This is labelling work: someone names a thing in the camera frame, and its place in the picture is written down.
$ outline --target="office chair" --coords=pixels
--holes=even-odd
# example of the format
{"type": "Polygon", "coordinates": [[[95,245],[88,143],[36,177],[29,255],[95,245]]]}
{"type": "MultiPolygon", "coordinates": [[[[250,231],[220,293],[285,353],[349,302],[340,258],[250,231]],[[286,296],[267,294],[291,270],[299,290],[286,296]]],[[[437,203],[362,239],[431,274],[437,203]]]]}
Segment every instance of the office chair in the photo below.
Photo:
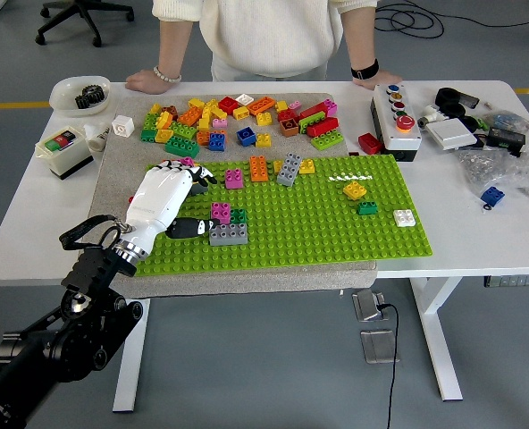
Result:
{"type": "Polygon", "coordinates": [[[100,38],[100,33],[97,31],[96,24],[92,21],[92,18],[89,16],[88,11],[121,11],[126,12],[126,19],[128,21],[133,21],[133,8],[130,6],[122,6],[120,4],[111,4],[111,3],[102,3],[102,0],[69,0],[62,2],[51,2],[42,4],[42,11],[40,14],[44,18],[50,17],[50,12],[48,9],[63,9],[59,12],[50,22],[47,22],[45,25],[38,29],[38,35],[36,36],[36,43],[39,45],[45,45],[46,41],[44,40],[44,33],[48,30],[54,28],[60,22],[66,21],[71,16],[76,13],[80,14],[81,18],[84,18],[90,28],[94,31],[96,35],[94,37],[93,45],[95,47],[102,46],[102,39],[100,38]]]}

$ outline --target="white bowl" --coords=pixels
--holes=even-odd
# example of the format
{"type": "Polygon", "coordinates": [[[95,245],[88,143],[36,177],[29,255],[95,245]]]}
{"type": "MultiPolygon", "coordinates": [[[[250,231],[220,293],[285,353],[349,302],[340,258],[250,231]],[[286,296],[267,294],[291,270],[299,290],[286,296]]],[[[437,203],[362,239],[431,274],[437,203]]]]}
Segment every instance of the white bowl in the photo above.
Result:
{"type": "Polygon", "coordinates": [[[110,81],[102,76],[77,76],[56,83],[50,94],[50,106],[54,111],[63,116],[87,116],[103,111],[110,101],[110,81]],[[76,97],[88,85],[99,85],[104,90],[104,100],[88,109],[79,109],[76,97]]]}

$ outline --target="white sweater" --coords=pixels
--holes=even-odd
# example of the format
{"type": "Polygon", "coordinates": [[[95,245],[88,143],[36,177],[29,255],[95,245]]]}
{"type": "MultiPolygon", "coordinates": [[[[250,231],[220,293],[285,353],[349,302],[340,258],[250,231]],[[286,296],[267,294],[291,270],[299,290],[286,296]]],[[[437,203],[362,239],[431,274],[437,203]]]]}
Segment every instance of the white sweater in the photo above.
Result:
{"type": "Polygon", "coordinates": [[[209,49],[245,72],[285,78],[326,63],[342,39],[340,13],[377,0],[154,0],[161,21],[199,21],[209,49]]]}

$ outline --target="person's hand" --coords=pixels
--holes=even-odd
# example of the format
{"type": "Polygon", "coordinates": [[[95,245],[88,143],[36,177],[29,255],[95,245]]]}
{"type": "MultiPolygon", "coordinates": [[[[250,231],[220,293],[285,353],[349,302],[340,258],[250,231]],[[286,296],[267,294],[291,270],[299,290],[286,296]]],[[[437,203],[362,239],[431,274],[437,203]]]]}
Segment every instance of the person's hand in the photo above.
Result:
{"type": "Polygon", "coordinates": [[[352,78],[352,81],[359,87],[364,87],[373,91],[376,85],[385,85],[387,87],[388,85],[400,83],[401,77],[386,70],[379,70],[376,75],[370,79],[360,80],[352,78]]]}
{"type": "Polygon", "coordinates": [[[176,84],[159,79],[153,70],[142,70],[125,80],[125,88],[146,94],[163,94],[173,85],[176,84]]]}

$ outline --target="robotic arm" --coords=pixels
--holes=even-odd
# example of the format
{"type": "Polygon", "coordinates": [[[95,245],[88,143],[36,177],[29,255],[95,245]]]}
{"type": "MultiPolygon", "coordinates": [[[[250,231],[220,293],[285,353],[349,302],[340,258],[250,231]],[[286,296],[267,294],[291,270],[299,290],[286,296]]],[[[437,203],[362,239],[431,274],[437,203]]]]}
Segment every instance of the robotic arm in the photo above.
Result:
{"type": "Polygon", "coordinates": [[[143,314],[109,288],[117,273],[133,276],[151,253],[157,234],[170,238],[201,235],[218,220],[176,218],[194,182],[217,180],[204,167],[165,161],[147,172],[123,223],[110,215],[88,219],[60,237],[66,250],[82,250],[62,281],[59,307],[23,331],[6,332],[0,345],[0,429],[23,428],[58,383],[104,369],[143,314]],[[78,239],[113,222],[97,243],[78,239]],[[115,232],[111,244],[105,239],[115,232]],[[60,319],[60,329],[50,326],[60,319]]]}

